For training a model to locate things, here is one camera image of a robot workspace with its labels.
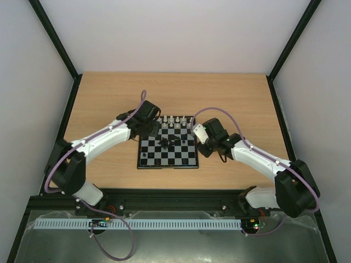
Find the black and white chessboard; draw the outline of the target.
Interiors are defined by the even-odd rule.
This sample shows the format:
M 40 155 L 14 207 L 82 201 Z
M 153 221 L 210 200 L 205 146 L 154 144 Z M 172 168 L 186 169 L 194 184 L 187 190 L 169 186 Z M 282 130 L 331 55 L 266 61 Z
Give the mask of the black and white chessboard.
M 197 139 L 190 129 L 192 120 L 193 116 L 160 116 L 158 134 L 139 139 L 137 168 L 199 168 Z

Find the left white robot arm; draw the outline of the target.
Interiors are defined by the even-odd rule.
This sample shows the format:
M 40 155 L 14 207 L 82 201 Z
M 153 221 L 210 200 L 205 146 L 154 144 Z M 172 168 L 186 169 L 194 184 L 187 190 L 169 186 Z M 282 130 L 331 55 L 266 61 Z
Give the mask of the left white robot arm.
M 110 124 L 78 140 L 58 140 L 50 154 L 45 174 L 45 193 L 72 195 L 90 206 L 104 198 L 103 192 L 86 178 L 86 166 L 110 148 L 139 136 L 156 136 L 161 109 L 144 100 L 116 117 Z

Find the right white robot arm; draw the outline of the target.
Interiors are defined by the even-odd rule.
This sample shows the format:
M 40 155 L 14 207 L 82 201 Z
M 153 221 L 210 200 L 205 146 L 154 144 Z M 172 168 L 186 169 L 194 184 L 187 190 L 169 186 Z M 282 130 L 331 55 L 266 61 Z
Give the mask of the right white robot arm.
M 292 218 L 306 210 L 318 210 L 320 192 L 305 162 L 275 157 L 248 142 L 237 133 L 228 134 L 217 118 L 196 123 L 192 132 L 198 151 L 208 158 L 216 152 L 222 162 L 243 163 L 264 175 L 273 187 L 251 186 L 239 195 L 239 208 L 247 215 L 259 208 L 280 209 Z

